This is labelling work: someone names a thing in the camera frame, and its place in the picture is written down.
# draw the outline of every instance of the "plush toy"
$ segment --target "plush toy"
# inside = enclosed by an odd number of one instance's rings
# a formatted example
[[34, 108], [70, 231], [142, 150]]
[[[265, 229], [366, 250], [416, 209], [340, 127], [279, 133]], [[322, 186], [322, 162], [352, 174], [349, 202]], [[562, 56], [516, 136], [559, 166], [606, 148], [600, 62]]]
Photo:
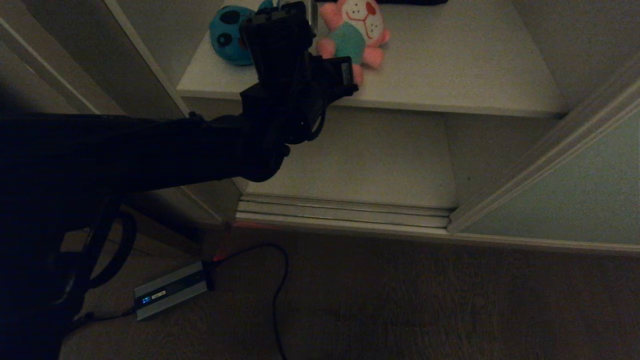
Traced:
[[[271, 0], [264, 0], [258, 10], [272, 8]], [[238, 5], [223, 6], [209, 24], [213, 50], [234, 65], [253, 65], [249, 49], [240, 38], [240, 24], [255, 11]]]
[[319, 14], [331, 32], [318, 41], [318, 54], [325, 59], [350, 56], [355, 83], [361, 85], [364, 75], [360, 64], [377, 69], [385, 57], [378, 46], [391, 36], [380, 7], [373, 0], [338, 0], [323, 5]]

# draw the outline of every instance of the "cable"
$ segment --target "cable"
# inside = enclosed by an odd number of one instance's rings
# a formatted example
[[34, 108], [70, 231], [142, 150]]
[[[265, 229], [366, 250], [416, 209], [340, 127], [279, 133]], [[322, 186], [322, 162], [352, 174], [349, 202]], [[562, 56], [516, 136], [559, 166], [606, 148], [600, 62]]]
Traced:
[[289, 256], [287, 255], [287, 251], [283, 247], [275, 243], [261, 243], [258, 245], [248, 247], [244, 250], [240, 250], [239, 252], [233, 253], [224, 259], [208, 262], [208, 264], [210, 264], [214, 268], [217, 268], [218, 266], [226, 263], [227, 261], [237, 256], [246, 254], [249, 251], [253, 251], [261, 247], [271, 247], [273, 249], [276, 249], [277, 251], [280, 251], [280, 253], [282, 254], [282, 257], [284, 258], [284, 272], [282, 273], [282, 280], [280, 280], [280, 284], [278, 285], [276, 292], [273, 294], [273, 300], [271, 301], [271, 318], [273, 321], [273, 333], [276, 338], [276, 344], [278, 345], [278, 351], [280, 353], [280, 357], [282, 358], [282, 360], [287, 360], [287, 356], [284, 354], [284, 347], [282, 346], [282, 339], [280, 338], [280, 330], [278, 329], [278, 317], [276, 312], [276, 303], [278, 300], [278, 295], [280, 294], [280, 291], [284, 286], [284, 282], [287, 280], [287, 275], [289, 274]]
[[318, 137], [318, 135], [320, 135], [320, 132], [324, 127], [325, 118], [326, 118], [326, 106], [324, 107], [324, 110], [322, 111], [322, 115], [320, 116], [320, 123], [316, 126], [316, 129], [313, 130], [313, 132], [311, 132], [311, 135], [309, 135], [309, 139], [307, 139], [307, 141], [315, 140]]
[[89, 289], [95, 289], [113, 279], [120, 269], [122, 269], [125, 262], [127, 262], [127, 258], [131, 254], [131, 250], [133, 250], [133, 245], [136, 242], [136, 234], [138, 233], [136, 219], [133, 215], [125, 211], [120, 211], [116, 218], [122, 221], [120, 244], [107, 266], [93, 279], [89, 280]]
[[106, 320], [114, 320], [114, 319], [119, 319], [119, 318], [125, 318], [125, 317], [127, 317], [129, 315], [133, 315], [134, 313], [136, 313], [136, 308], [135, 307], [131, 307], [131, 308], [127, 309], [126, 311], [124, 311], [122, 314], [114, 315], [114, 316], [96, 317], [95, 313], [89, 312], [89, 313], [86, 313], [83, 316], [80, 316], [79, 318], [75, 319], [71, 323], [71, 326], [69, 327], [69, 329], [67, 330], [66, 335], [71, 334], [72, 332], [78, 330], [79, 328], [85, 326], [88, 323], [102, 322], [102, 321], [106, 321]]

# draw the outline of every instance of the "shelf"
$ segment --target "shelf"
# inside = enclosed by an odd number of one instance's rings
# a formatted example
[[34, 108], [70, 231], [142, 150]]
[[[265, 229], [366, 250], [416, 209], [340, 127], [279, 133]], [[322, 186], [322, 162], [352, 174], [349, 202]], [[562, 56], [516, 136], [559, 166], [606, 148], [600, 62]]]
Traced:
[[321, 136], [245, 195], [422, 208], [458, 205], [444, 121], [415, 111], [334, 106]]
[[[340, 105], [551, 118], [568, 112], [543, 58], [509, 0], [382, 6], [392, 32], [382, 69]], [[321, 28], [319, 34], [325, 34]], [[257, 80], [213, 52], [209, 34], [178, 85], [185, 97], [239, 99]]]

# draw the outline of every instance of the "black robotic arm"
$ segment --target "black robotic arm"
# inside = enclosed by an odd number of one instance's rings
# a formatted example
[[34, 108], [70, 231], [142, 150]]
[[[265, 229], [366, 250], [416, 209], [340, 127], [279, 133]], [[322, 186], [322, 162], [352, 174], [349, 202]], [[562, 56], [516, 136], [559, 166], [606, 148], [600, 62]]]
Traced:
[[[0, 357], [57, 359], [122, 197], [131, 192], [276, 174], [290, 144], [315, 139], [326, 108], [353, 95], [350, 58], [308, 52], [303, 3], [258, 12], [242, 27], [259, 82], [243, 112], [205, 120], [0, 113]], [[91, 228], [82, 252], [66, 232]]]

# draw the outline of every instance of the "floor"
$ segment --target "floor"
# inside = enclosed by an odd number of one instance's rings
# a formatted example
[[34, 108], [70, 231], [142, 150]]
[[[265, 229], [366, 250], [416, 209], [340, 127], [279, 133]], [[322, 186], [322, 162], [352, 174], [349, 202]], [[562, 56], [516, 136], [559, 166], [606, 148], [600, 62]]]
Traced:
[[[289, 359], [637, 359], [640, 258], [235, 229], [220, 253], [289, 251], [278, 303]], [[132, 289], [192, 259], [135, 252], [85, 309], [111, 314]], [[271, 297], [282, 259], [221, 266], [217, 288], [141, 323], [95, 323], [60, 359], [278, 359]]]

